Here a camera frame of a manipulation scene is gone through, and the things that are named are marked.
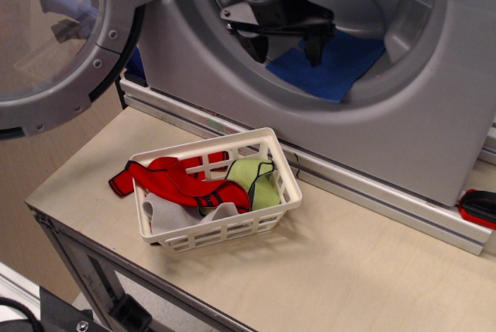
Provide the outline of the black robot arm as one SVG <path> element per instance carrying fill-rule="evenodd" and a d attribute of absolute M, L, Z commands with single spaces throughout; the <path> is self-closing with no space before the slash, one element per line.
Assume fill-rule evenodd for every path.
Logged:
<path fill-rule="evenodd" d="M 322 63 L 324 46 L 336 35 L 334 13 L 309 0 L 241 0 L 220 12 L 227 30 L 257 62 L 267 58 L 270 36 L 299 36 L 311 66 Z"/>

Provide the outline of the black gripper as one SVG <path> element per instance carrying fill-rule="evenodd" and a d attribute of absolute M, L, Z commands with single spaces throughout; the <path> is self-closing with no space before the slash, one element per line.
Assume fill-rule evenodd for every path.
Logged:
<path fill-rule="evenodd" d="M 322 52 L 336 34 L 330 10 L 309 0 L 241 0 L 220 12 L 228 31 L 258 63 L 267 59 L 268 37 L 300 36 L 312 67 L 322 63 Z"/>

